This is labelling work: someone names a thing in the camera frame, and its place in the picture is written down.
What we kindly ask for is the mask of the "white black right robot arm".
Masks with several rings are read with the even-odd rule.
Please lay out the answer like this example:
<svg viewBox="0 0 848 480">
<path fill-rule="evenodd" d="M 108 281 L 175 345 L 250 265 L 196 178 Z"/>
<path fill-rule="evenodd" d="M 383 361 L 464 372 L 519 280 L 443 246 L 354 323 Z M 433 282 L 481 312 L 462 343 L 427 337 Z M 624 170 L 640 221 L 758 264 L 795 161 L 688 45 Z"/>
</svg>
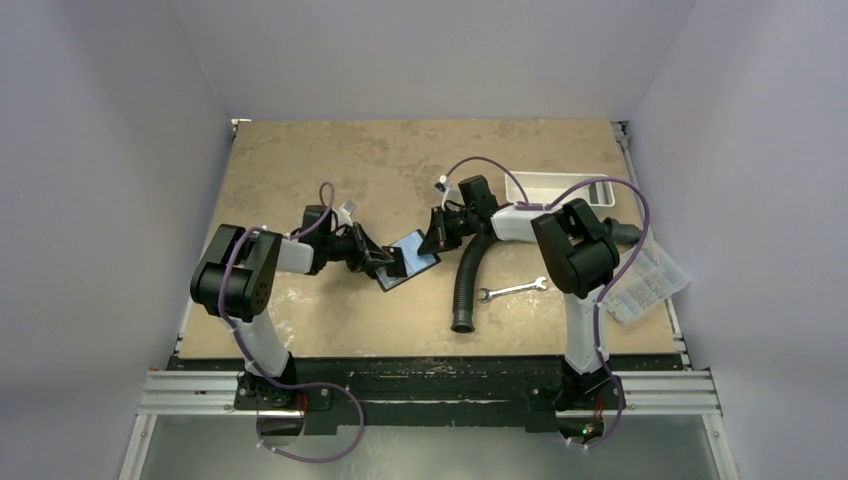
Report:
<svg viewBox="0 0 848 480">
<path fill-rule="evenodd" d="M 482 175 L 460 181 L 458 190 L 459 203 L 443 199 L 432 209 L 418 248 L 421 255 L 464 250 L 454 282 L 452 331 L 475 329 L 474 304 L 483 299 L 476 279 L 486 252 L 498 242 L 536 244 L 566 306 L 567 345 L 558 398 L 576 407 L 588 405 L 609 378 L 602 370 L 607 357 L 600 310 L 590 296 L 610 284 L 620 262 L 613 221 L 599 220 L 583 199 L 559 209 L 501 204 Z"/>
</svg>

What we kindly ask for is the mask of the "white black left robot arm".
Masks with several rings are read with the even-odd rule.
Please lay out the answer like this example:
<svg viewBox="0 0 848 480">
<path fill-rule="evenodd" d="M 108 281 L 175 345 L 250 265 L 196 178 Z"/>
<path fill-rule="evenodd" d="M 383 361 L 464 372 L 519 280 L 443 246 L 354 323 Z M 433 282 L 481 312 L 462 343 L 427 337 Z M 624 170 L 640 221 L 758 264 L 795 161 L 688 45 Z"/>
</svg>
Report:
<svg viewBox="0 0 848 480">
<path fill-rule="evenodd" d="M 330 262 L 371 279 L 409 274 L 400 248 L 378 245 L 359 223 L 328 206 L 309 205 L 290 236 L 219 225 L 192 276 L 192 301 L 227 326 L 247 374 L 262 378 L 259 395 L 272 408 L 292 405 L 299 386 L 293 356 L 268 311 L 275 277 L 279 272 L 314 276 Z"/>
</svg>

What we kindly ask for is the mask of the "black leather card holder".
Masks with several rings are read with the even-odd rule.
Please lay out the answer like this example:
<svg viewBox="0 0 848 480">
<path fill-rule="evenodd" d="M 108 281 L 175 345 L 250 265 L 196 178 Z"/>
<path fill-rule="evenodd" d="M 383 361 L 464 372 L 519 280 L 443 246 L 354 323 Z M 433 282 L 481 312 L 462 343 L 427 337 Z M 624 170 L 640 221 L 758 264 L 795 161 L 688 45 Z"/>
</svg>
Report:
<svg viewBox="0 0 848 480">
<path fill-rule="evenodd" d="M 418 254 L 424 238 L 424 232 L 417 229 L 385 247 L 393 255 L 395 263 L 376 270 L 376 281 L 383 292 L 412 280 L 441 262 L 437 254 Z"/>
</svg>

